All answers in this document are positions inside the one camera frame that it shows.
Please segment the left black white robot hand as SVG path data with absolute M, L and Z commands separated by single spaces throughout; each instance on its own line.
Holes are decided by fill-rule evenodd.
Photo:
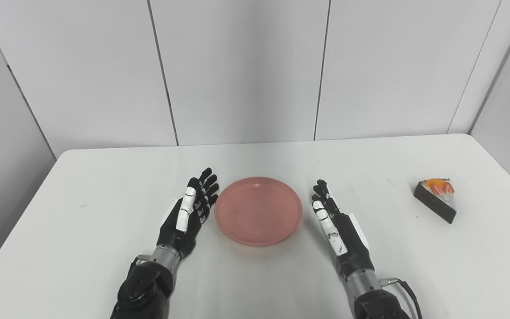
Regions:
M 174 204 L 162 224 L 157 245 L 171 248 L 179 259 L 188 257 L 196 247 L 196 238 L 218 200 L 218 176 L 208 167 L 199 177 L 190 178 L 184 195 Z

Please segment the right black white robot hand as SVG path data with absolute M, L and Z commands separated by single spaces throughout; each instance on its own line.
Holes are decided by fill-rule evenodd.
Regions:
M 340 211 L 325 180 L 317 180 L 313 190 L 312 208 L 333 250 L 338 274 L 346 278 L 355 272 L 374 271 L 368 242 L 355 216 Z

